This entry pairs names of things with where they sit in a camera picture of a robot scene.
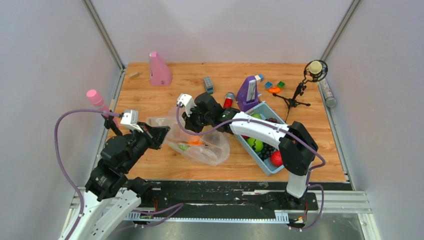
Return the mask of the orange fruit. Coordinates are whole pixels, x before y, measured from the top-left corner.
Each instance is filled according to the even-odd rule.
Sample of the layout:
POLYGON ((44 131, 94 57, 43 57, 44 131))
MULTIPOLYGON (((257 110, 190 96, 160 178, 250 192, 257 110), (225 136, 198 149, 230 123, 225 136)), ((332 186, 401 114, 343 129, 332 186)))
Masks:
POLYGON ((189 135, 187 139, 187 143, 193 146, 201 146, 204 145, 202 142, 202 137, 197 135, 189 135))

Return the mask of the clear plastic fruit bag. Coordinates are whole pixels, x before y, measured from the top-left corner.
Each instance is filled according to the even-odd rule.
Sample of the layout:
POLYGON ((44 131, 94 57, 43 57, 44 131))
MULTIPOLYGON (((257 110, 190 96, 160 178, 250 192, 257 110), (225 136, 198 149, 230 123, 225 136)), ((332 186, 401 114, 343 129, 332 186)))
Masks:
POLYGON ((180 153, 185 159, 192 162, 217 166, 226 162, 230 156, 230 142, 226 134, 213 131, 205 135, 191 135, 184 132, 178 125, 185 121, 177 117, 177 108, 173 107, 164 116, 151 116, 146 123, 152 127, 169 126, 164 144, 180 153))

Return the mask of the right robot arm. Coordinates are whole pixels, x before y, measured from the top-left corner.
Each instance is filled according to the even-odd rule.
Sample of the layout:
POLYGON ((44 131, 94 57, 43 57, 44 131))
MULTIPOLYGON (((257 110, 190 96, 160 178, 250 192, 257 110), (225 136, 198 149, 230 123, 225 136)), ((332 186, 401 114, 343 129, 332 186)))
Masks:
POLYGON ((280 124, 262 120, 233 107, 223 108, 213 96, 202 93, 196 98, 182 93, 176 101, 176 119, 184 120, 180 128, 191 135, 205 135, 204 127, 211 131, 247 136, 267 143, 279 150, 283 166, 289 172, 285 195, 286 204, 298 209, 306 201, 312 163, 319 158, 318 146, 300 122, 280 124))

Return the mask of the grey stacked toy bricks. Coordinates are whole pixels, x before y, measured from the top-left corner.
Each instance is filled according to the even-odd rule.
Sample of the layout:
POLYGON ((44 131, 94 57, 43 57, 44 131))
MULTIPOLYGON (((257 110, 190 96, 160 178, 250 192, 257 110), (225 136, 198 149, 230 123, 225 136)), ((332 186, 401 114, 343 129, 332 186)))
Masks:
POLYGON ((203 86, 206 93, 208 94, 214 93, 214 84, 209 76, 205 76, 203 78, 203 86))

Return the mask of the purple metronome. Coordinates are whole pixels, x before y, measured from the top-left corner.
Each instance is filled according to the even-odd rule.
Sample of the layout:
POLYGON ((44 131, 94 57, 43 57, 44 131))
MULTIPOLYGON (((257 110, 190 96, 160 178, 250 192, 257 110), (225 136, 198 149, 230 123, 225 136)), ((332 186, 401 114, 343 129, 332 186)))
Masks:
POLYGON ((259 104, 258 82, 262 80, 262 75, 248 76, 242 83, 236 95, 236 102, 242 112, 246 112, 259 104))

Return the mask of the green guava back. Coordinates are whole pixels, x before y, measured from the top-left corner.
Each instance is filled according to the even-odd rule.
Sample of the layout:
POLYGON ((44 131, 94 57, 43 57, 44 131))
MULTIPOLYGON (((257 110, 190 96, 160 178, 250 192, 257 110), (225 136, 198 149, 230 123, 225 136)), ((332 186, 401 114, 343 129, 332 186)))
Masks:
POLYGON ((261 115, 260 114, 257 114, 257 113, 252 114, 251 117, 262 120, 261 115))

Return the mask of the pink metronome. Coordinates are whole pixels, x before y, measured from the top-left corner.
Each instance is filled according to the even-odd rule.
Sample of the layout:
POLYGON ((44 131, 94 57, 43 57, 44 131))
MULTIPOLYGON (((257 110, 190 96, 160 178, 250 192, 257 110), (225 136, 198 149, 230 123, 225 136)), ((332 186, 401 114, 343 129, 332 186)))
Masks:
POLYGON ((166 87, 172 83, 172 73, 157 51, 149 54, 150 84, 153 87, 166 87))

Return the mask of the small wooden block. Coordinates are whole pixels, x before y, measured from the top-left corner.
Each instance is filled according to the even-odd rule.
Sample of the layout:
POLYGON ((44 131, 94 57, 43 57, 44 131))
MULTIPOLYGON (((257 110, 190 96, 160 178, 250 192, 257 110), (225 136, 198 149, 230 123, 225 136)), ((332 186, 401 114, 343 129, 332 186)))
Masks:
POLYGON ((137 78, 137 77, 139 77, 140 76, 140 73, 139 72, 131 72, 129 75, 128 75, 128 77, 129 77, 129 79, 130 80, 132 80, 132 79, 135 79, 135 78, 137 78))

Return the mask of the orange blue green toy bricks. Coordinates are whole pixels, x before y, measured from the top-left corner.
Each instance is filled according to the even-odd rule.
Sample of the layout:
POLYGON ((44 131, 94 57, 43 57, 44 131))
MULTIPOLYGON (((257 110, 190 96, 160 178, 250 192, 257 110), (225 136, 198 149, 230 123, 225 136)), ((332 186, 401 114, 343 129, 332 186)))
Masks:
POLYGON ((264 87, 265 87, 265 90, 268 93, 278 94, 278 93, 280 93, 283 90, 283 88, 285 87, 285 85, 286 84, 283 81, 279 81, 277 84, 273 84, 272 82, 267 81, 264 84, 264 87))

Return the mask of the pink microphone on stand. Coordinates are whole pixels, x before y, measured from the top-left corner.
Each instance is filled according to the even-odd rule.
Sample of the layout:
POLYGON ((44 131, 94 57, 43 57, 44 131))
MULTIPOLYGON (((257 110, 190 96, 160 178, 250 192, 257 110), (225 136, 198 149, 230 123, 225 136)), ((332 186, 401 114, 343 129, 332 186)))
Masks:
MULTIPOLYGON (((112 112, 105 103, 103 96, 95 89, 90 89, 86 92, 88 101, 100 111, 112 112)), ((112 130, 116 136, 122 136, 123 133, 119 129, 119 118, 116 116, 102 114, 104 119, 104 127, 107 130, 112 130)))

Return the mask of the dark purple grape bunch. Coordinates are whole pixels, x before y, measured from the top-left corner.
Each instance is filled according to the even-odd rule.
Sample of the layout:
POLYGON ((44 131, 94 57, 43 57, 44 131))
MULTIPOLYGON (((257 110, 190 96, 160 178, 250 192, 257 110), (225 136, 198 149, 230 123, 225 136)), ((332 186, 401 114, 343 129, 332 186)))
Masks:
MULTIPOLYGON (((280 123, 276 118, 272 118, 272 117, 267 118, 265 120, 271 123, 277 123, 277 124, 280 123)), ((276 151, 276 148, 267 144, 266 142, 263 142, 263 149, 261 152, 257 152, 257 155, 262 161, 265 161, 266 159, 269 159, 272 153, 274 153, 275 151, 276 151)))

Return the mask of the red apple front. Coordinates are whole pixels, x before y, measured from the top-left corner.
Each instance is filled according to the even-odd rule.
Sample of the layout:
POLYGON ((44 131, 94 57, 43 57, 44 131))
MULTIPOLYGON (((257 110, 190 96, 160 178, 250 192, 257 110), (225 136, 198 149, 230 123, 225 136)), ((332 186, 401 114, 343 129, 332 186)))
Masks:
POLYGON ((279 168, 283 165, 283 159, 281 156, 281 153, 279 150, 273 152, 269 158, 270 163, 276 167, 279 168))

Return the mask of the black tripod microphone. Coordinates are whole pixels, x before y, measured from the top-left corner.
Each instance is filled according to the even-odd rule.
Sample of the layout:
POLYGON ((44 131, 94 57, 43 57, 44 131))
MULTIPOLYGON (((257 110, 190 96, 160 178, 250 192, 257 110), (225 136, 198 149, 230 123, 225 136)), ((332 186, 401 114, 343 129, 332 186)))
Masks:
POLYGON ((329 67, 327 63, 323 60, 313 60, 306 64, 303 70, 303 80, 297 85, 293 96, 290 98, 278 95, 277 93, 272 93, 274 97, 283 99, 284 103, 287 106, 287 114, 285 121, 288 119, 291 109, 296 108, 299 105, 310 107, 310 103, 301 102, 297 100, 297 97, 302 96, 307 88, 307 83, 318 83, 324 80, 328 74, 329 67))

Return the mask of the glitter clear tube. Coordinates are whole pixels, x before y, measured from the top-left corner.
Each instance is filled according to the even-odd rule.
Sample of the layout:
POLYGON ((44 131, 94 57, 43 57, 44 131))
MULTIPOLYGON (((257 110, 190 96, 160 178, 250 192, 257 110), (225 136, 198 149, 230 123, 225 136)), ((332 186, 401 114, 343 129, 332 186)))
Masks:
POLYGON ((337 105, 337 100, 334 97, 327 80, 324 78, 319 82, 319 84, 321 87, 322 94, 324 96, 325 105, 328 108, 334 108, 337 105))

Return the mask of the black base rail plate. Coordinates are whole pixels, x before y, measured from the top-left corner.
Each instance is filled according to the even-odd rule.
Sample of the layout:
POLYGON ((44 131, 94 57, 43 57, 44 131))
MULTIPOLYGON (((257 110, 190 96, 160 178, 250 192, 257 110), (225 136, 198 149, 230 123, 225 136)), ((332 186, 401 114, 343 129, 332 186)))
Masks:
POLYGON ((182 203, 176 218, 269 220, 275 211, 302 216, 319 209, 315 193, 296 200, 286 193, 287 183, 280 181, 151 180, 150 184, 152 189, 139 207, 164 210, 182 203))

